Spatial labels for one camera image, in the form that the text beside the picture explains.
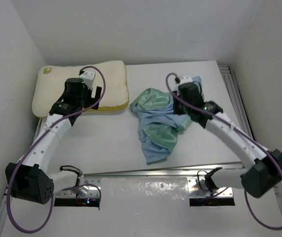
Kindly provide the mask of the blue green pillowcase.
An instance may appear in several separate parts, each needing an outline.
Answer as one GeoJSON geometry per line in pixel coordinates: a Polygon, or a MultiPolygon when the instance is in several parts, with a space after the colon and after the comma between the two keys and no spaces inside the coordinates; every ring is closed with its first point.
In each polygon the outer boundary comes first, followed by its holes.
{"type": "Polygon", "coordinates": [[[147,165],[166,161],[176,147],[178,133],[192,123],[188,115],[175,114],[173,105],[170,92],[155,88],[147,88],[130,104],[139,118],[139,140],[147,165]]]}

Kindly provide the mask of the cream yellow pillow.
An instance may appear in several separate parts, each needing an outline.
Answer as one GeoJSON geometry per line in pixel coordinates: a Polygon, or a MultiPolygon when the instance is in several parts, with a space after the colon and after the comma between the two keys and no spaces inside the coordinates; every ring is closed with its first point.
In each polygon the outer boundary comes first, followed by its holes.
{"type": "MultiPolygon", "coordinates": [[[[106,81],[105,95],[99,103],[99,112],[116,112],[123,110],[129,103],[127,72],[123,61],[108,61],[94,64],[103,74],[106,81]]],[[[42,67],[38,73],[32,111],[38,118],[47,117],[52,105],[64,91],[64,83],[68,78],[77,78],[83,66],[42,67]]]]}

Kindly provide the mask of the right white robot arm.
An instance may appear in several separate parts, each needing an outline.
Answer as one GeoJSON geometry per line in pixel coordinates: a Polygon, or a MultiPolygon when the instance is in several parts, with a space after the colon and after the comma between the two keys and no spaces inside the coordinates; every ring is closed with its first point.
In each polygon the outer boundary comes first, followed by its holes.
{"type": "Polygon", "coordinates": [[[202,188],[213,192],[222,187],[243,189],[254,198],[262,197],[282,178],[282,152],[258,147],[238,127],[235,127],[223,109],[213,101],[204,101],[201,87],[196,82],[179,83],[174,92],[196,109],[175,100],[175,112],[187,114],[192,121],[219,138],[242,162],[242,169],[217,167],[203,179],[202,188]]]}

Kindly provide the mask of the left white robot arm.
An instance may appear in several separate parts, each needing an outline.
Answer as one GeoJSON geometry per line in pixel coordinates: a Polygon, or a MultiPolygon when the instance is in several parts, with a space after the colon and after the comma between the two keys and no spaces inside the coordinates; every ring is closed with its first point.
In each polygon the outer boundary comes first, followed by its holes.
{"type": "Polygon", "coordinates": [[[67,131],[74,125],[84,108],[98,109],[102,88],[93,88],[95,74],[69,78],[64,91],[53,104],[46,123],[30,150],[17,163],[5,169],[8,193],[14,198],[46,204],[53,195],[74,187],[80,173],[62,168],[48,175],[48,165],[54,151],[67,131]]]}

